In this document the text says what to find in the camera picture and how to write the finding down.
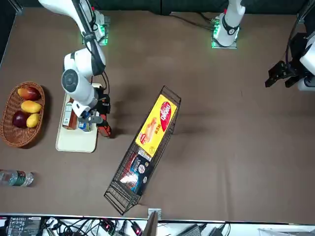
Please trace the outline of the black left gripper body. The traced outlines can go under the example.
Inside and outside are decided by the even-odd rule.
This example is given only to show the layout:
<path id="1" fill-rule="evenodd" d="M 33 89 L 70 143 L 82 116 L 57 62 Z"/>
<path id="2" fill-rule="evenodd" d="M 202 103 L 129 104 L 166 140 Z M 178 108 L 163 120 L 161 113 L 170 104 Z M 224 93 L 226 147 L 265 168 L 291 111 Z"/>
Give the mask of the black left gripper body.
<path id="1" fill-rule="evenodd" d="M 307 75 L 305 68 L 300 61 L 290 61 L 289 63 L 281 61 L 281 66 L 282 66 L 282 74 L 280 76 L 281 79 L 296 76 L 301 79 Z"/>

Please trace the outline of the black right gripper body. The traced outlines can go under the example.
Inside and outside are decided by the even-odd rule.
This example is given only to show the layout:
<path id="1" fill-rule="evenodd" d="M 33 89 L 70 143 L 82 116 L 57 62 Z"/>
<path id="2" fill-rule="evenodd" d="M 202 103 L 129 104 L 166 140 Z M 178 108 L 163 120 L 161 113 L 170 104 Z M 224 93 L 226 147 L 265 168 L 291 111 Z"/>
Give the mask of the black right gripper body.
<path id="1" fill-rule="evenodd" d="M 105 89 L 103 87 L 95 88 L 98 101 L 96 106 L 94 107 L 100 114 L 106 115 L 110 114 L 111 104 L 109 94 L 105 93 Z"/>

